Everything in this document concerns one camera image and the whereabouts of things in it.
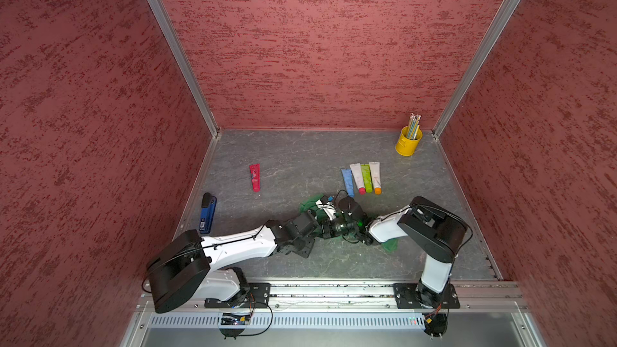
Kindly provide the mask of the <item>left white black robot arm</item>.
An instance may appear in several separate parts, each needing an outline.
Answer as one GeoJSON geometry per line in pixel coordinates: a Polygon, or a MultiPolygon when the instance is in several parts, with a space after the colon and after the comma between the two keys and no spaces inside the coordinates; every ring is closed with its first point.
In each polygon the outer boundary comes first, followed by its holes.
{"type": "Polygon", "coordinates": [[[171,312],[194,298],[243,301],[246,279],[234,264],[278,253],[307,258],[317,229],[317,219],[305,212],[286,222],[269,220],[229,236],[183,232],[146,265],[155,312],[171,312]]]}

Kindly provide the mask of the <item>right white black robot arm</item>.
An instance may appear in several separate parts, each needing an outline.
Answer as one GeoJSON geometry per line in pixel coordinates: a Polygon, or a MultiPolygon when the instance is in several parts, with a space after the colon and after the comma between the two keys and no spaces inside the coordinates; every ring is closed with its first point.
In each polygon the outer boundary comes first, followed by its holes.
{"type": "Polygon", "coordinates": [[[333,197],[315,202],[313,211],[322,239],[341,237],[352,244],[385,244],[408,237],[426,254],[424,270],[415,290],[401,297],[411,304],[435,311],[443,308],[452,293],[450,278],[458,253],[473,237],[471,227],[458,215],[417,196],[405,207],[376,218],[361,209],[352,197],[335,201],[333,197]]]}

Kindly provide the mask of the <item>green microfiber cloth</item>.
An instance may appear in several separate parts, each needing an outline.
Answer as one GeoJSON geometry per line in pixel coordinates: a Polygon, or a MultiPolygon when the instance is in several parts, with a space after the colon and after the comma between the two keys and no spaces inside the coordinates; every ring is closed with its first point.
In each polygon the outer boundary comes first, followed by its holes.
{"type": "MultiPolygon", "coordinates": [[[[324,215],[324,213],[322,211],[317,209],[316,201],[318,199],[321,199],[321,198],[330,198],[330,197],[333,197],[333,196],[326,197],[324,195],[318,195],[318,196],[314,196],[311,199],[309,199],[309,200],[303,202],[302,204],[300,204],[300,213],[305,212],[307,210],[312,210],[315,213],[315,215],[317,217],[317,221],[319,223],[319,227],[318,227],[318,229],[316,229],[316,231],[314,231],[313,235],[318,237],[318,238],[319,238],[319,234],[321,233],[321,224],[324,221],[329,221],[329,220],[327,220],[327,218],[325,217],[325,215],[324,215]]],[[[374,218],[371,218],[371,217],[369,217],[369,215],[366,215],[366,218],[364,218],[363,222],[366,224],[367,229],[368,229],[368,233],[369,233],[369,225],[374,222],[374,218]]],[[[391,240],[387,240],[387,241],[382,242],[380,240],[372,238],[370,236],[370,234],[369,234],[369,237],[373,240],[373,244],[372,245],[367,245],[367,246],[380,246],[387,253],[394,253],[398,249],[398,240],[397,239],[391,239],[391,240]]]]}

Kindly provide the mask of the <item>dark red tube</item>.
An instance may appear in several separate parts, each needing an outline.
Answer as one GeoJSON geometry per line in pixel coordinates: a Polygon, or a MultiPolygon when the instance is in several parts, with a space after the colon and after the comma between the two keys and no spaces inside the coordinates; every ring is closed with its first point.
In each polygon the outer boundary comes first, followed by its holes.
{"type": "Polygon", "coordinates": [[[253,164],[249,166],[252,190],[256,193],[260,192],[260,165],[253,164]]]}

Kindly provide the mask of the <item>white tube red cap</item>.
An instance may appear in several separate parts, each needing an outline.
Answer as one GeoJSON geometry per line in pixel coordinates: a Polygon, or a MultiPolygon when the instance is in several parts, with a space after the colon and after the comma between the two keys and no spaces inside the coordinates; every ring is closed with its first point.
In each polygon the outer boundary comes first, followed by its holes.
{"type": "Polygon", "coordinates": [[[358,189],[358,193],[366,194],[366,187],[362,173],[362,165],[360,163],[350,164],[350,170],[352,172],[355,185],[358,189]]]}

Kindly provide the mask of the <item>white tube orange cap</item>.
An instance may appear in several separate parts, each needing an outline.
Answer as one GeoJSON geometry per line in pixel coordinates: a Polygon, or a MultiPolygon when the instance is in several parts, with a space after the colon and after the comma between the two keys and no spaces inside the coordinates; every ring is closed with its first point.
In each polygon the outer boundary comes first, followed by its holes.
{"type": "Polygon", "coordinates": [[[381,168],[379,162],[369,163],[371,172],[371,182],[375,194],[382,194],[381,168]]]}

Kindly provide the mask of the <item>blue tube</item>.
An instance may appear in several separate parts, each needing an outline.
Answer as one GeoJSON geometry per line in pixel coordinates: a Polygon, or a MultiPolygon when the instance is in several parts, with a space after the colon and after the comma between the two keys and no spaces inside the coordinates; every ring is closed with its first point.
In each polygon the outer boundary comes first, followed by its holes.
{"type": "Polygon", "coordinates": [[[345,191],[350,198],[354,197],[353,174],[351,169],[342,169],[342,178],[345,184],[345,191]]]}

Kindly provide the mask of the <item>green tube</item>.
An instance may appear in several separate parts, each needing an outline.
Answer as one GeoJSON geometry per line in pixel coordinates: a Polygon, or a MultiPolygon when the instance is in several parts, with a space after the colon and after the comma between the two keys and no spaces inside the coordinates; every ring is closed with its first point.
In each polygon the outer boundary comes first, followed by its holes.
{"type": "Polygon", "coordinates": [[[366,190],[366,193],[372,193],[374,189],[373,189],[370,165],[361,164],[361,171],[362,171],[362,179],[364,182],[364,188],[366,190]]]}

